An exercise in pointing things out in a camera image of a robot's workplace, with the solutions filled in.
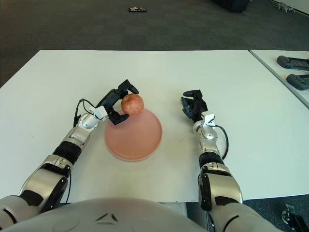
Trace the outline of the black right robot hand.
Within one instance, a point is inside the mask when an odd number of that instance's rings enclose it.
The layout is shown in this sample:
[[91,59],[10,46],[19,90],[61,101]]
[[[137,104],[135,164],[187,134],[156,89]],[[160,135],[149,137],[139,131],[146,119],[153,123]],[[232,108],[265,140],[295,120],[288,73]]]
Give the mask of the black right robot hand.
[[189,90],[181,96],[183,113],[194,122],[194,131],[203,127],[217,127],[215,115],[208,111],[206,102],[200,90]]

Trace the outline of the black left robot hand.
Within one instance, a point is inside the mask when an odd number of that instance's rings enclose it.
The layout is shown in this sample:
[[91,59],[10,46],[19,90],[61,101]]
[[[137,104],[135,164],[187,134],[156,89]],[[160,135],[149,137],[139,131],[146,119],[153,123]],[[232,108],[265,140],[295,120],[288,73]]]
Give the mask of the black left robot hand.
[[139,91],[128,80],[125,80],[118,86],[117,89],[110,90],[106,96],[96,105],[95,108],[103,106],[107,112],[109,120],[114,125],[124,122],[128,119],[129,115],[120,115],[117,111],[114,110],[113,106],[118,100],[121,100],[126,95],[128,95],[128,91],[134,94],[139,94]]

